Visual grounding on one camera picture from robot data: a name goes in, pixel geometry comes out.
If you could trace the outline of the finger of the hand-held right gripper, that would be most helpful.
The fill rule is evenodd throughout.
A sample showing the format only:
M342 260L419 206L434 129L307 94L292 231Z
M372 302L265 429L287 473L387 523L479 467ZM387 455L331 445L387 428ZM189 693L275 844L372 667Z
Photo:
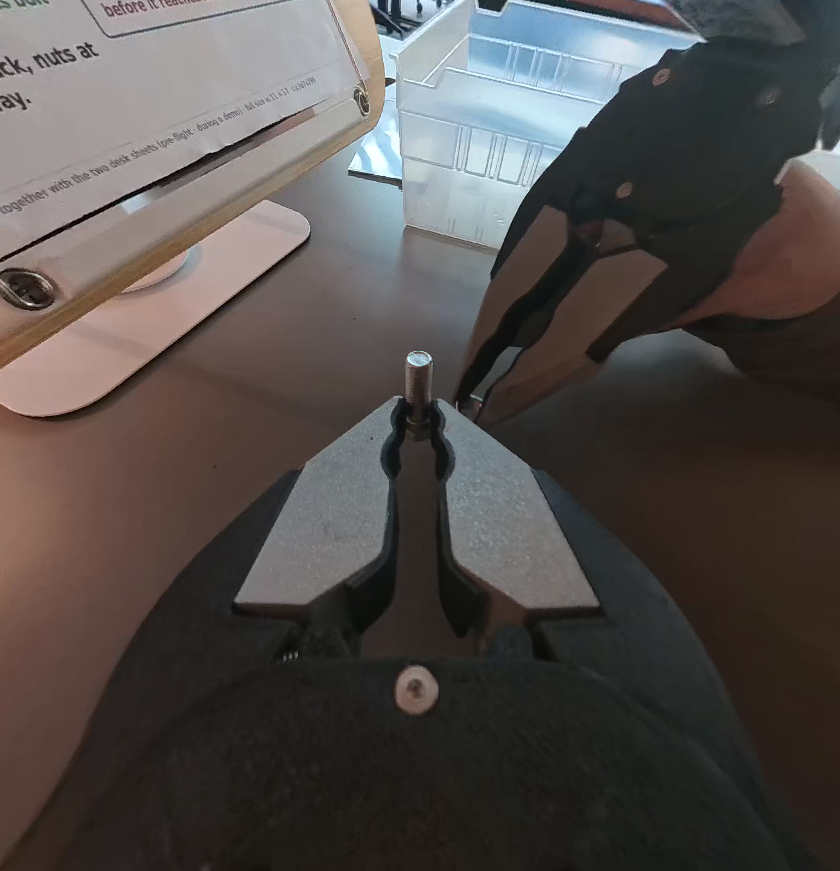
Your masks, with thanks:
M466 345L454 403L480 412L483 387L509 348L528 349L598 253L598 223L574 225L551 205L523 203L505 234Z
M590 346L665 272L641 249L597 260L557 306L549 327L526 347L484 399L484 427L508 421L599 365Z

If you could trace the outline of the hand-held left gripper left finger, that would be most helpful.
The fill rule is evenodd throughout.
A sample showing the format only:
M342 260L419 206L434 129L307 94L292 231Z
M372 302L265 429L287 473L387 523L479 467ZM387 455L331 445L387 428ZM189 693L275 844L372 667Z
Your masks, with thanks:
M401 446L396 396L308 460L234 608L364 634L395 590Z

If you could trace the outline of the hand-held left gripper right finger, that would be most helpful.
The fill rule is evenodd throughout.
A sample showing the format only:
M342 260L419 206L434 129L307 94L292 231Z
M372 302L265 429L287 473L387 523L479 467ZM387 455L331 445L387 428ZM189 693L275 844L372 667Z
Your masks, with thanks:
M438 591L458 637L600 612L532 468L445 401L430 410Z

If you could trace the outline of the silver bolt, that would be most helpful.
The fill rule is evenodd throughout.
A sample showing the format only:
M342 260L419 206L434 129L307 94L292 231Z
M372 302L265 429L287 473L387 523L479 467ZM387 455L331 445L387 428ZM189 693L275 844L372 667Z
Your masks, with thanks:
M404 365L404 430L406 437L417 443L430 439L436 423L433 369L433 357L427 351L414 350L407 354Z

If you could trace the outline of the person's right hand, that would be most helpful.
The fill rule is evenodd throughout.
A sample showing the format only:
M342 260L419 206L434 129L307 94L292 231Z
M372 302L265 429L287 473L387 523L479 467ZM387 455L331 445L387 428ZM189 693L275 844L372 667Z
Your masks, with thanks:
M793 160L781 177L781 206L738 254L709 297L665 327L714 317L784 321L816 311L840 291L840 190Z

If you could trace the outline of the black glossy sheet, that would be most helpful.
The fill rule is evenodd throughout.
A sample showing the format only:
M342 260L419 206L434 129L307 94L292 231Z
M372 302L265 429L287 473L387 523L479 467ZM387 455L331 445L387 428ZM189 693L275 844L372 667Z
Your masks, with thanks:
M395 102L385 102L376 126L360 140L349 176L403 187L403 161Z

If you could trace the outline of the clear plastic bin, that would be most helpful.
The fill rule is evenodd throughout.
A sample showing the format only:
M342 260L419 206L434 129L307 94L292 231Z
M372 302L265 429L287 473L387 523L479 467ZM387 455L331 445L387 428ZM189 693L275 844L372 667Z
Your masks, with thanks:
M530 2L455 2L394 55L404 222L497 250L622 82L699 37Z

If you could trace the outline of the white stand with instruction sheet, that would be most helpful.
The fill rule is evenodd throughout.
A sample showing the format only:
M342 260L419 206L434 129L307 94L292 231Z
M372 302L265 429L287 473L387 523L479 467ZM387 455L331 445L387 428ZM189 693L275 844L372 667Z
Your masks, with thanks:
M0 297L0 369L371 130L384 92L371 9L367 2L329 3L357 69L352 92L208 154L2 259L0 272L34 270L50 278L59 294L50 308L35 312ZM358 85L370 95L367 117L353 100Z

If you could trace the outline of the white sign stand base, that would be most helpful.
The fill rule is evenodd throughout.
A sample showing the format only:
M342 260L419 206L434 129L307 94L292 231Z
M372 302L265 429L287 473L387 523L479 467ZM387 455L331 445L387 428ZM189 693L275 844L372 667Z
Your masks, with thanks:
M0 369L0 406L24 417L94 404L304 245L310 223L263 201Z

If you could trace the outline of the printed paper sheet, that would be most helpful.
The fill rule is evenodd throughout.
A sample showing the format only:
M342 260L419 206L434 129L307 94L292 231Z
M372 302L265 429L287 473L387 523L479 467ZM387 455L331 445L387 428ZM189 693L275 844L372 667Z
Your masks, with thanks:
M0 1L0 261L357 79L329 2Z

